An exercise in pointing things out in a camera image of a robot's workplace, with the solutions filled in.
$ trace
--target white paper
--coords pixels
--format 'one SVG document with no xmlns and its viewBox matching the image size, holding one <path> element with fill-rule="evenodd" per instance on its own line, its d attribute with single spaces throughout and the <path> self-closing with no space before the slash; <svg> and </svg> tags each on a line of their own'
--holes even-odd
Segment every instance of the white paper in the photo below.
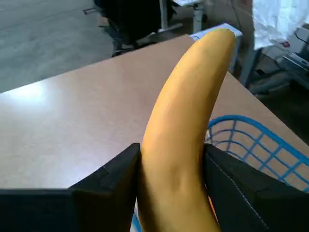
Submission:
<svg viewBox="0 0 309 232">
<path fill-rule="evenodd" d="M 309 23 L 309 0 L 253 0 L 254 48 L 286 41 Z"/>
</svg>

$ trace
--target gray floor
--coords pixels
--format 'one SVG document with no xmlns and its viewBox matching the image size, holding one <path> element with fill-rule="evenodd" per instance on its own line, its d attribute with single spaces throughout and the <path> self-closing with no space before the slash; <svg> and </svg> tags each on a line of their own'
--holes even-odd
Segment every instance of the gray floor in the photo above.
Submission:
<svg viewBox="0 0 309 232">
<path fill-rule="evenodd" d="M 98 15 L 82 12 L 89 6 L 92 0 L 1 0 L 0 92 L 110 58 L 112 40 L 97 27 Z M 188 26 L 154 40 L 191 32 L 192 9 L 179 10 L 174 21 Z"/>
</svg>

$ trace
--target table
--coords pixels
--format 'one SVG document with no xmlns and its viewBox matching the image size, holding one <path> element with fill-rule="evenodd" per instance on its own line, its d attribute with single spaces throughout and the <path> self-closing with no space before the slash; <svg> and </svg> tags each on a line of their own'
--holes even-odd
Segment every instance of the table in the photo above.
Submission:
<svg viewBox="0 0 309 232">
<path fill-rule="evenodd" d="M 184 35 L 0 94 L 0 188 L 67 188 L 141 142 L 160 89 L 193 42 Z M 309 154 L 229 73 L 212 118 L 226 114 L 258 120 Z"/>
</svg>

